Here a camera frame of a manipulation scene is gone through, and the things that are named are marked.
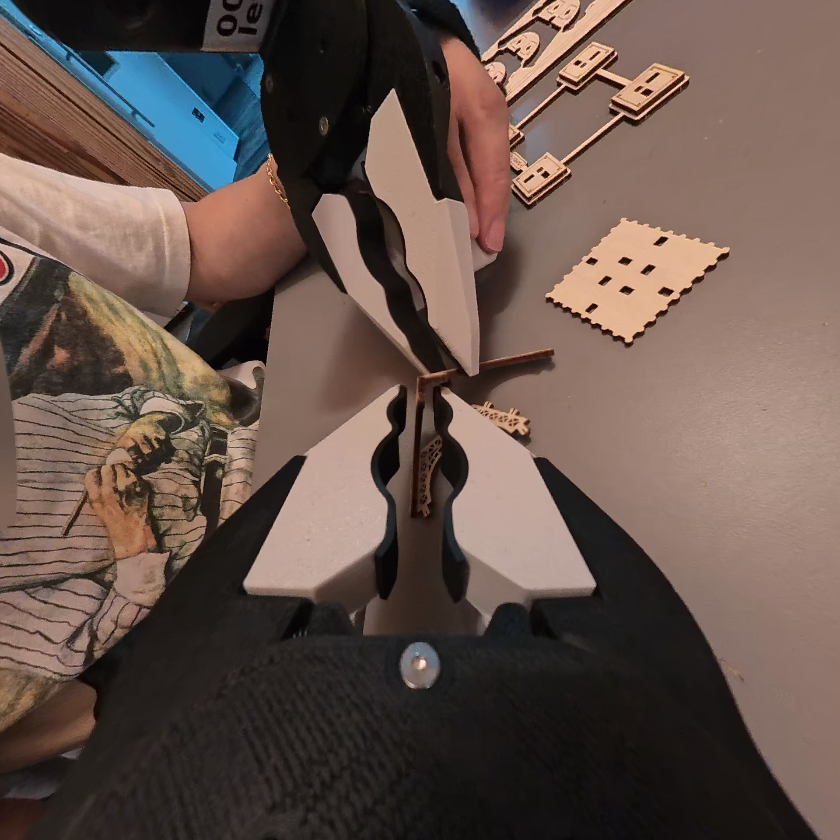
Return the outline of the person's left hand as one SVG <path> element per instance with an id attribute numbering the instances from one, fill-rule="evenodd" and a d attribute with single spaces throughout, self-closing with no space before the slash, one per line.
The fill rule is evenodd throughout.
<path id="1" fill-rule="evenodd" d="M 462 41 L 441 35 L 448 71 L 448 158 L 466 207 L 469 234 L 488 254 L 501 252 L 511 199 L 508 107 Z"/>

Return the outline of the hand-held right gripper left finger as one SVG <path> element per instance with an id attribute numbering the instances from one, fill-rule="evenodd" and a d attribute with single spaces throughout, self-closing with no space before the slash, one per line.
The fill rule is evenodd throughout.
<path id="1" fill-rule="evenodd" d="M 251 595 L 339 603 L 349 614 L 392 593 L 407 389 L 394 385 L 300 458 L 297 477 L 244 580 Z"/>

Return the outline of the wooden four-square frame piece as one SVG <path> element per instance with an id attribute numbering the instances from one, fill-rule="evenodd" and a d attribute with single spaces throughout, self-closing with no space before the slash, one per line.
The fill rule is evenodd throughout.
<path id="1" fill-rule="evenodd" d="M 567 182 L 571 164 L 623 123 L 638 125 L 679 95 L 690 84 L 689 74 L 655 62 L 635 77 L 614 70 L 618 51 L 596 40 L 589 42 L 556 73 L 551 92 L 509 128 L 511 192 L 525 207 L 533 207 Z M 534 161 L 525 154 L 527 130 L 562 98 L 580 95 L 592 86 L 608 86 L 609 119 L 571 151 L 546 151 Z"/>

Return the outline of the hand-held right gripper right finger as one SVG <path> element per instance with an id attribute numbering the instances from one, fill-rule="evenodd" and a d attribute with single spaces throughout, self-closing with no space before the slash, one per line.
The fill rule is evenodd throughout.
<path id="1" fill-rule="evenodd" d="M 449 596 L 490 617 L 504 604 L 590 596 L 595 579 L 530 452 L 447 387 L 434 392 Z"/>

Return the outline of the small wooden arch piece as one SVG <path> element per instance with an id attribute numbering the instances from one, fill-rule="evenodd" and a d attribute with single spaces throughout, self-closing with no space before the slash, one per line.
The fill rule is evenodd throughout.
<path id="1" fill-rule="evenodd" d="M 492 402 L 473 404 L 471 407 L 510 436 L 527 438 L 530 435 L 530 420 L 521 415 L 517 408 L 503 411 Z"/>

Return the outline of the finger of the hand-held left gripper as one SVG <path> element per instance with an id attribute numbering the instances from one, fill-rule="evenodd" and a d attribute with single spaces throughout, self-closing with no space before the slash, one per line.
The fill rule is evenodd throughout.
<path id="1" fill-rule="evenodd" d="M 432 339 L 465 373 L 477 375 L 476 270 L 494 257 L 471 238 L 466 206 L 434 196 L 395 89 L 372 118 L 365 173 L 400 228 L 406 268 L 423 293 Z"/>
<path id="2" fill-rule="evenodd" d="M 421 373 L 459 362 L 459 203 L 410 200 L 396 217 L 405 267 L 392 263 L 379 202 L 326 194 L 312 214 L 347 294 Z"/>

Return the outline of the wooden partition panel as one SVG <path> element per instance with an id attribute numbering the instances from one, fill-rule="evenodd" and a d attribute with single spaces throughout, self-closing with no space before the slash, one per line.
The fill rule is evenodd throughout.
<path id="1" fill-rule="evenodd" d="M 2 17 L 1 152 L 98 182 L 206 194 L 30 38 Z"/>

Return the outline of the person's left forearm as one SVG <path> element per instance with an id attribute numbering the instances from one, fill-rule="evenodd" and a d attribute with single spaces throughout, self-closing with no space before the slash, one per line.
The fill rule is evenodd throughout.
<path id="1" fill-rule="evenodd" d="M 185 301 L 200 308 L 258 296 L 308 255 L 272 154 L 257 173 L 182 210 L 190 243 Z"/>

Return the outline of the grey desk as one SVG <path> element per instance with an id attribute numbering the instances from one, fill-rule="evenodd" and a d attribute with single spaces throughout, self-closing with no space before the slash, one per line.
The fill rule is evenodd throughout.
<path id="1" fill-rule="evenodd" d="M 658 564 L 772 771 L 838 838 L 838 2 L 630 2 L 584 42 L 689 85 L 620 122 L 479 273 L 481 356 L 454 382 L 515 406 Z M 730 249 L 625 346 L 545 298 L 622 218 Z"/>

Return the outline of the wooden lattice arch piece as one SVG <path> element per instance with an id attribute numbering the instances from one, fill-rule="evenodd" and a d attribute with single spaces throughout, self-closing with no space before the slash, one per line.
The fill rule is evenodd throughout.
<path id="1" fill-rule="evenodd" d="M 421 375 L 416 379 L 414 425 L 413 425 L 413 459 L 411 476 L 410 510 L 411 517 L 418 516 L 418 500 L 421 482 L 421 451 L 424 425 L 424 410 L 426 399 L 427 379 Z"/>
<path id="2" fill-rule="evenodd" d="M 532 362 L 546 361 L 554 356 L 554 349 L 535 350 L 528 353 L 520 353 L 510 356 L 500 357 L 494 360 L 483 361 L 479 364 L 479 372 L 488 372 L 508 368 L 520 364 L 530 364 Z M 451 380 L 462 375 L 463 371 L 459 368 L 450 368 L 442 371 L 437 371 L 429 374 L 423 374 L 427 379 L 428 390 L 435 385 L 444 385 L 450 383 Z M 439 460 L 443 454 L 443 440 L 440 436 L 435 436 L 431 441 L 422 445 L 421 451 L 421 482 L 420 495 L 418 500 L 418 516 L 427 518 L 431 512 L 432 500 L 432 485 L 434 481 L 435 470 L 438 466 Z"/>

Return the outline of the person's printed white shirt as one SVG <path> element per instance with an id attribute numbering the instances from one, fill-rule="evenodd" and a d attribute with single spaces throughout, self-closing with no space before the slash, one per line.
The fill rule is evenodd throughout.
<path id="1" fill-rule="evenodd" d="M 151 319 L 175 314 L 190 278 L 175 194 L 5 154 L 1 187 L 17 495 L 1 539 L 5 731 L 119 644 L 249 498 L 261 384 Z"/>

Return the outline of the wooden arch cutout sheet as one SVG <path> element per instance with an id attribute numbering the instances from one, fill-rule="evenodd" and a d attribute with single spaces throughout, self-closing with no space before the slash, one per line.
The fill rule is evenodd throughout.
<path id="1" fill-rule="evenodd" d="M 512 104 L 627 5 L 628 1 L 592 1 L 582 8 L 577 1 L 537 2 L 485 50 L 481 62 L 488 67 L 504 54 L 519 59 L 519 67 L 497 81 Z"/>

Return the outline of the black office chair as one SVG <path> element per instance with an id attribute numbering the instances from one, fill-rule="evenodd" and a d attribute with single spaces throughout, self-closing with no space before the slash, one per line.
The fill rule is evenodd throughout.
<path id="1" fill-rule="evenodd" d="M 221 304 L 208 312 L 186 303 L 169 321 L 159 362 L 173 371 L 199 364 L 221 371 L 239 363 L 266 362 L 275 292 Z"/>

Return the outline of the square wooden platform with holes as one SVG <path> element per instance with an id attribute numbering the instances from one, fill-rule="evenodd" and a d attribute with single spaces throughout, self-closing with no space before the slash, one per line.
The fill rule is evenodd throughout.
<path id="1" fill-rule="evenodd" d="M 630 345 L 728 254 L 622 218 L 545 297 Z"/>

